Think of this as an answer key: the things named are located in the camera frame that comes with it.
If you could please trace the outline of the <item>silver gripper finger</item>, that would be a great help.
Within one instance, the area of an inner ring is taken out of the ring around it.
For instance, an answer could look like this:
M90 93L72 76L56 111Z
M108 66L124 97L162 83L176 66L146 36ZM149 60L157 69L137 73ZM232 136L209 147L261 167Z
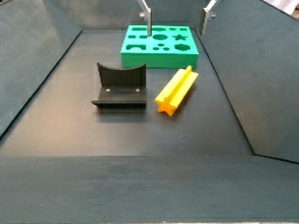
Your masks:
M207 24L212 17L212 8L216 4L217 0L209 0L209 3L205 7L201 8L201 18L200 18L200 35L203 36L207 29Z
M146 5L145 0L136 0L137 4L141 8L141 11L138 12L138 17L144 19L146 23L146 36L152 36L152 10Z

